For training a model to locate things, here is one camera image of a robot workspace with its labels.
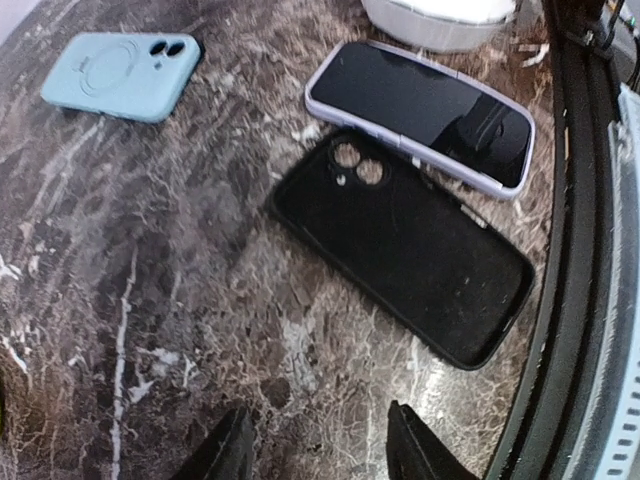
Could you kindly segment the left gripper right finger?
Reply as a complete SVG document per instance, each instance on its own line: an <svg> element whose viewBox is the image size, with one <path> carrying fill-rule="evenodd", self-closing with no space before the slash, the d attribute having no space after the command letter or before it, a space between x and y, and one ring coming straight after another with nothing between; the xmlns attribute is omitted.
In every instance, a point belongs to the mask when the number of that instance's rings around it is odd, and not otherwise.
<svg viewBox="0 0 640 480"><path fill-rule="evenodd" d="M388 410L386 459L393 480L477 479L408 404L396 400Z"/></svg>

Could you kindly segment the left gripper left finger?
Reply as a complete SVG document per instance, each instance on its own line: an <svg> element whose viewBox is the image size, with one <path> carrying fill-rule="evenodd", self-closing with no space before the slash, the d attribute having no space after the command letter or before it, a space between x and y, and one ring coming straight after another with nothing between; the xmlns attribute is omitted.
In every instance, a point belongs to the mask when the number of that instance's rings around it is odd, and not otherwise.
<svg viewBox="0 0 640 480"><path fill-rule="evenodd" d="M251 479L254 432L245 405L228 410L172 480Z"/></svg>

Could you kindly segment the black phone case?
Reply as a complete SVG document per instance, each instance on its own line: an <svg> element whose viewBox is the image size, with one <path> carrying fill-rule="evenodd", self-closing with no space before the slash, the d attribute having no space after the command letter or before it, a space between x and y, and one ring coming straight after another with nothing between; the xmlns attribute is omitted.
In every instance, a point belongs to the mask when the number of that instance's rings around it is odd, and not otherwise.
<svg viewBox="0 0 640 480"><path fill-rule="evenodd" d="M270 209L442 360L484 366L535 282L530 260L390 147L339 129L274 188Z"/></svg>

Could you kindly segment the light blue phone case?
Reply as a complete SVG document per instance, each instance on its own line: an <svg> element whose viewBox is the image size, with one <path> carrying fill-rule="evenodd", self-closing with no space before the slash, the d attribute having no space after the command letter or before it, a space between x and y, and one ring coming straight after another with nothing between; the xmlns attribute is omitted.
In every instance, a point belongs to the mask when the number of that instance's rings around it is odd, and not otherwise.
<svg viewBox="0 0 640 480"><path fill-rule="evenodd" d="M58 57L40 95L61 108L158 123L174 110L201 56L188 34L83 32Z"/></svg>

